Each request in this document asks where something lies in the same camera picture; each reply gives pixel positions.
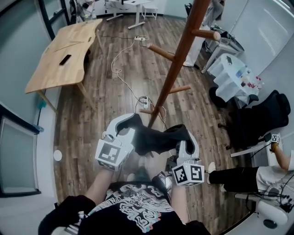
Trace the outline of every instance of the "black cloth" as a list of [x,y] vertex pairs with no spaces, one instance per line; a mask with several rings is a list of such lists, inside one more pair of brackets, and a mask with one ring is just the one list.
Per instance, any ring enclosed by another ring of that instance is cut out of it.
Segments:
[[119,133],[124,128],[136,130],[132,144],[135,152],[141,156],[150,151],[160,154],[175,149],[181,140],[187,141],[186,151],[189,154],[193,154],[195,151],[195,146],[190,139],[188,130],[183,124],[173,126],[161,132],[144,126],[139,114],[135,114],[132,118],[118,124],[117,132]]
[[[79,221],[78,212],[88,217]],[[62,234],[198,234],[209,235],[201,222],[183,224],[152,183],[111,184],[106,200],[98,206],[85,196],[68,197],[40,224],[39,235],[50,235],[58,227]]]
[[258,192],[256,173],[258,167],[240,167],[209,174],[211,184],[224,184],[228,192]]

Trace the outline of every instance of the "wooden coat rack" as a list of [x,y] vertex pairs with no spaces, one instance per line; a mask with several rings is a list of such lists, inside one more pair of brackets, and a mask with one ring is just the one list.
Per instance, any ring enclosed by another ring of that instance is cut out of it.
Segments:
[[206,38],[206,39],[211,39],[216,41],[221,39],[221,36],[218,32],[200,30],[200,26],[204,19],[205,13],[209,7],[209,4],[210,4],[210,0],[194,0],[184,32],[182,34],[180,43],[174,55],[164,51],[158,46],[155,46],[152,44],[149,44],[147,46],[148,49],[172,61],[169,72],[164,82],[164,86],[160,92],[159,98],[157,100],[157,103],[154,109],[140,110],[140,112],[151,114],[151,119],[148,124],[148,127],[152,127],[152,125],[154,124],[154,121],[156,120],[157,115],[159,114],[159,112],[162,111],[160,108],[163,106],[169,94],[183,91],[183,90],[188,90],[191,88],[190,85],[177,87],[177,88],[172,88],[172,86],[174,85],[174,82],[182,68],[182,65],[186,59],[186,56],[188,55],[188,52],[192,46],[194,38],[201,37],[201,38]]

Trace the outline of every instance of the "graphic print t-shirt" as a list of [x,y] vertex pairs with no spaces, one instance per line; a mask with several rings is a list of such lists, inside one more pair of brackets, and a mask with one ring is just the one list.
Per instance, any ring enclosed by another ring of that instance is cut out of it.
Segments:
[[151,183],[114,183],[105,201],[77,224],[57,229],[64,234],[209,234],[202,223],[183,224],[164,194]]

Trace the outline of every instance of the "black sleeve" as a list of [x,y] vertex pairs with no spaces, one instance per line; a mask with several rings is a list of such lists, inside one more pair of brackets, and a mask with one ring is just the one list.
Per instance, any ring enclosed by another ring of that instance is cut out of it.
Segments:
[[55,210],[41,221],[39,235],[50,235],[57,227],[67,227],[79,221],[78,212],[88,214],[95,203],[84,195],[68,196]]
[[186,224],[189,234],[211,235],[203,223],[194,220]]

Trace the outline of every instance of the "white pants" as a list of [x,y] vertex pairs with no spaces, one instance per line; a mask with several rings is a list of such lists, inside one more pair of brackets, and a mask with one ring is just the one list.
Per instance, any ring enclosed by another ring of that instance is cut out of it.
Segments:
[[[205,25],[205,26],[201,26],[200,29],[202,30],[210,30],[210,28]],[[186,57],[186,61],[184,62],[184,66],[190,66],[190,67],[193,67],[197,58],[198,58],[198,55],[201,51],[201,47],[202,47],[202,43],[204,42],[205,38],[200,38],[200,37],[195,37],[193,43],[192,43],[192,46],[189,50],[189,53]]]

